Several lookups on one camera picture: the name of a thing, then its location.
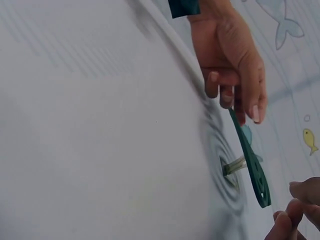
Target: green paper cutout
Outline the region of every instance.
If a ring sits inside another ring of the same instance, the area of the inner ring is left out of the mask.
[[[240,140],[256,199],[261,208],[268,207],[271,205],[271,197],[265,173],[237,120],[234,110],[230,108],[229,113]]]

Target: fish drawing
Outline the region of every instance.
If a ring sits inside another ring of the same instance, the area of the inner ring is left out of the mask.
[[[311,149],[310,156],[314,154],[315,151],[319,150],[319,148],[317,148],[315,145],[315,135],[310,129],[305,128],[303,130],[303,140],[305,144]]]
[[[287,33],[295,38],[305,35],[301,26],[287,18],[287,0],[255,0],[256,3],[278,23],[275,34],[275,48],[279,50],[285,43]]]

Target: wrinkled fabric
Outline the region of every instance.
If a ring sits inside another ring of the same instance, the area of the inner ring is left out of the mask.
[[[200,14],[198,0],[168,0],[172,18]]]

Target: white fabric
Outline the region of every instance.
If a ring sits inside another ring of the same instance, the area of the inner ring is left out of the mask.
[[[196,59],[150,1],[133,6],[0,0],[2,240],[256,240],[272,226],[246,169],[240,192],[222,177],[219,155],[242,151],[227,111],[212,102],[207,119]]]

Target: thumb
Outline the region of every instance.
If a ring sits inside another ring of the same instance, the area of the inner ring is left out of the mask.
[[[320,177],[311,177],[304,182],[290,182],[290,193],[305,204],[320,206]]]
[[[241,77],[243,109],[255,123],[260,123],[264,117],[260,114],[263,107],[260,104],[260,95],[265,71],[258,52],[253,50],[245,55],[238,65],[238,71]]]

